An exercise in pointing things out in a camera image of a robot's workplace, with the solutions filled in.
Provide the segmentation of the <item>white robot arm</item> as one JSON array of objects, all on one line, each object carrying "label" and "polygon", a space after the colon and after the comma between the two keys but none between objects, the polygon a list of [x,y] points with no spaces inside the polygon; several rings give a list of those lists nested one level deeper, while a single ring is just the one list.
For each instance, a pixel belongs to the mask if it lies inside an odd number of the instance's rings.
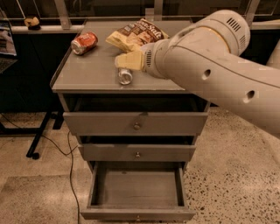
[{"label": "white robot arm", "polygon": [[280,137],[280,70],[243,59],[246,20],[219,10],[173,37],[115,58],[115,66],[167,79]]}]

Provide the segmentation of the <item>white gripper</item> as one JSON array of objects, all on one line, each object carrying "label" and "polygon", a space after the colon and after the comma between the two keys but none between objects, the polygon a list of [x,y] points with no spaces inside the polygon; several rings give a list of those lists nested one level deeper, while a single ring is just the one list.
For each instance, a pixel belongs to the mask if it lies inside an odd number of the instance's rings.
[{"label": "white gripper", "polygon": [[141,47],[141,51],[122,53],[115,57],[115,66],[142,71],[158,78],[167,79],[164,58],[169,48],[169,39],[162,39]]}]

